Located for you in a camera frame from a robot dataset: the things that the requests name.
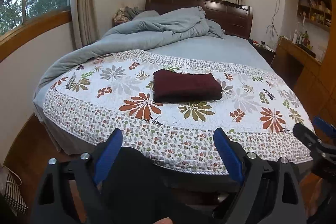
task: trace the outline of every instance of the gray comforter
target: gray comforter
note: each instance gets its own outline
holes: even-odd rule
[[[72,67],[91,58],[133,49],[149,50],[191,37],[206,35],[209,26],[201,7],[174,10],[158,17],[130,21],[110,29],[101,40],[58,59],[42,76],[39,90]]]

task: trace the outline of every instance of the bed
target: bed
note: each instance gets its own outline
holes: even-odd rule
[[[309,150],[292,128],[302,122],[314,129],[295,94],[246,40],[252,8],[219,0],[146,0],[146,10],[168,16],[119,25],[94,50],[90,45],[66,55],[42,77],[35,114],[56,148],[90,152],[118,127],[125,146],[170,174],[222,177],[227,171],[212,141],[213,130],[222,127],[245,150],[268,160],[286,156],[305,170]],[[225,33],[209,36],[207,20]],[[162,68],[211,72],[223,98],[154,103],[152,75]]]

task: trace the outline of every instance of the bolt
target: bolt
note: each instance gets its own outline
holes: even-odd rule
[[[83,154],[81,154],[81,159],[82,160],[87,160],[89,157],[90,157],[89,153],[83,153]]]
[[[248,152],[247,153],[247,157],[249,158],[249,159],[255,159],[256,157],[257,157],[257,155],[255,154],[255,153],[253,153],[253,152]]]
[[[281,157],[280,158],[280,161],[283,163],[283,164],[287,164],[288,163],[288,159],[286,157]]]
[[[50,165],[53,165],[53,164],[55,164],[56,163],[56,159],[55,158],[51,158],[49,161],[48,161],[48,163],[50,164]]]

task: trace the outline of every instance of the bottle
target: bottle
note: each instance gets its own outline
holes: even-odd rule
[[[297,30],[295,30],[294,31],[294,36],[293,36],[293,44],[296,44],[296,40],[297,40],[297,35],[298,35],[298,31]]]

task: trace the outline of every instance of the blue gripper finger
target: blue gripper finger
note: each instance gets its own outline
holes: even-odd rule
[[[336,128],[333,125],[322,120],[320,117],[314,117],[313,125],[321,129],[329,138],[336,138]]]
[[[108,145],[105,150],[101,153],[99,160],[95,164],[95,171],[93,180],[97,185],[99,182],[105,180],[109,171],[116,159],[120,148],[123,143],[123,133],[120,129],[116,128],[111,136],[111,140],[109,140]]]
[[[229,176],[240,185],[243,184],[245,178],[243,174],[243,164],[231,148],[230,140],[221,128],[217,128],[213,133],[213,142],[222,161],[229,173]]]

